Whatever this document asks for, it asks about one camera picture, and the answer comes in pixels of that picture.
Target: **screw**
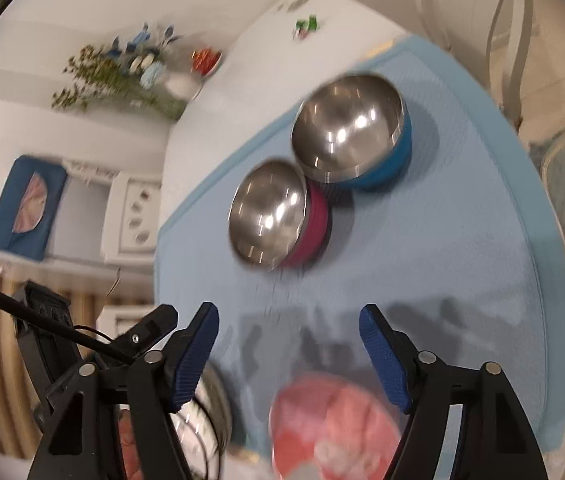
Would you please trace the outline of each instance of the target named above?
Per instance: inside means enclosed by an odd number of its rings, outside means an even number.
[[[500,367],[498,363],[488,362],[485,365],[485,370],[487,370],[492,375],[498,375],[503,369]]]
[[[145,354],[145,362],[149,365],[162,361],[162,352],[160,350],[151,350]]]
[[[87,363],[87,364],[82,365],[80,367],[80,370],[78,370],[78,373],[83,377],[89,377],[95,371],[96,371],[96,365],[93,364],[93,363]]]
[[[436,362],[436,355],[433,352],[428,352],[427,350],[424,350],[418,354],[418,360],[421,363],[430,365],[431,363]]]

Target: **pink bowl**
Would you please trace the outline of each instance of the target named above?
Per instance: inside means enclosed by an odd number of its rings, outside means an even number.
[[[378,399],[327,374],[304,376],[278,392],[269,433],[281,479],[312,464],[324,480],[383,480],[400,442]]]

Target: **blue flower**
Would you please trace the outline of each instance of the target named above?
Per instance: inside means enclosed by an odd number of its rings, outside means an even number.
[[[149,40],[149,38],[151,38],[151,34],[149,33],[149,24],[145,23],[142,30],[128,43],[128,48],[130,44],[133,46],[139,46],[139,44]]]
[[[112,47],[107,51],[107,57],[112,57],[117,59],[122,51],[120,50],[120,37],[116,36],[115,40],[112,42]]]
[[[150,89],[163,72],[165,72],[165,65],[160,61],[154,61],[140,77],[140,86],[146,90]]]
[[[176,41],[180,36],[174,36],[174,25],[169,25],[163,33],[163,39],[160,42],[159,50],[164,49],[172,41]]]

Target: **artificial flower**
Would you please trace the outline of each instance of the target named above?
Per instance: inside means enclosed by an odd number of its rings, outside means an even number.
[[[120,50],[120,37],[116,36],[115,40],[112,42],[112,47],[107,51],[107,57],[117,59],[120,54],[122,54]]]
[[[142,56],[136,56],[136,59],[134,59],[131,62],[131,65],[129,67],[129,73],[135,74],[136,71],[138,70],[138,67],[140,66],[141,62],[142,62]]]
[[[149,24],[145,23],[142,30],[136,35],[135,38],[133,38],[133,40],[130,41],[130,43],[134,46],[139,46],[139,44],[149,40],[149,38],[151,38],[151,33],[149,32]]]
[[[160,49],[164,49],[172,41],[176,41],[180,36],[174,36],[174,25],[169,25],[163,33],[163,40],[160,42]]]
[[[165,72],[165,65],[160,61],[153,62],[140,76],[140,86],[146,90],[150,89],[163,72]]]
[[[143,59],[142,63],[140,64],[140,69],[147,70],[149,66],[154,62],[154,59],[156,59],[156,56],[154,56],[153,54],[147,54],[145,59]]]

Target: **chair leg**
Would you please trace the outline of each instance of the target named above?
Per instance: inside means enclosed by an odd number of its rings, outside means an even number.
[[[522,122],[520,88],[529,52],[532,20],[533,0],[514,0],[511,34],[503,70],[503,111],[516,131]]]
[[[447,31],[441,24],[438,0],[416,0],[416,7],[428,39],[443,50],[451,50]]]

